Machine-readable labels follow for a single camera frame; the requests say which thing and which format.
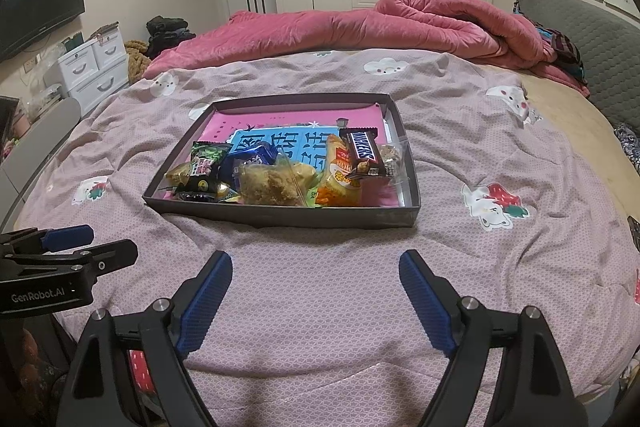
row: electrical outlet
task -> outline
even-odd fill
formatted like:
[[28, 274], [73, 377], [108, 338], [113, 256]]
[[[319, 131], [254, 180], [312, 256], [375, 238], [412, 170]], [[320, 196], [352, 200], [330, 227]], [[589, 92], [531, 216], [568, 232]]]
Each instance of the electrical outlet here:
[[34, 55], [24, 63], [24, 72], [29, 73], [31, 70], [33, 70], [33, 68], [36, 67], [37, 63], [38, 63], [38, 55]]

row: beige bed sheet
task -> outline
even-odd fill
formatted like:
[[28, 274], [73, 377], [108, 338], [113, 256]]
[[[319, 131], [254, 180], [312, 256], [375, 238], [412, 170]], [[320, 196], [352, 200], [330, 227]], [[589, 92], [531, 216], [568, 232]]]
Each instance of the beige bed sheet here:
[[623, 152], [609, 121], [575, 89], [532, 74], [518, 73], [518, 76], [533, 107], [566, 134], [575, 152], [588, 161], [607, 185], [620, 215], [625, 220], [633, 216], [640, 221], [640, 176]]

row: tray of snacks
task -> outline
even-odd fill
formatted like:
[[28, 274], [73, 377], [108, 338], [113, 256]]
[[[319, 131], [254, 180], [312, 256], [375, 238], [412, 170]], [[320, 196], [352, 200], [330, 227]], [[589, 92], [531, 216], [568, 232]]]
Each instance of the tray of snacks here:
[[160, 214], [254, 227], [412, 227], [420, 211], [398, 108], [377, 93], [214, 102], [143, 199]]

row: blue gripper pad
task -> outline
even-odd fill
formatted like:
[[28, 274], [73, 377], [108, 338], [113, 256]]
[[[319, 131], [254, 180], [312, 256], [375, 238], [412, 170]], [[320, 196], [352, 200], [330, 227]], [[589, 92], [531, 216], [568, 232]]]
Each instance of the blue gripper pad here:
[[40, 242], [45, 252], [59, 252], [90, 245], [93, 240], [94, 229], [89, 225], [80, 225], [67, 229], [47, 230]]
[[229, 255], [217, 251], [200, 273], [185, 281], [175, 293], [174, 299], [180, 292], [194, 294], [179, 316], [180, 330], [175, 349], [183, 358], [200, 349], [231, 284], [233, 271]]
[[415, 250], [400, 256], [398, 271], [431, 346], [452, 357], [463, 333], [457, 306], [460, 296], [446, 279], [433, 274]]

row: blue snack wrapper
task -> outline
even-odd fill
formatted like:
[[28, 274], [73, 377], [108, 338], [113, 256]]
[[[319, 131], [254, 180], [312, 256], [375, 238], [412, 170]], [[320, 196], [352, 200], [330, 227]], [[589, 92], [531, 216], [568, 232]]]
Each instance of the blue snack wrapper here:
[[258, 142], [247, 149], [230, 152], [220, 166], [218, 179], [237, 191], [236, 179], [234, 178], [236, 162], [274, 165], [277, 157], [278, 149], [268, 142]]

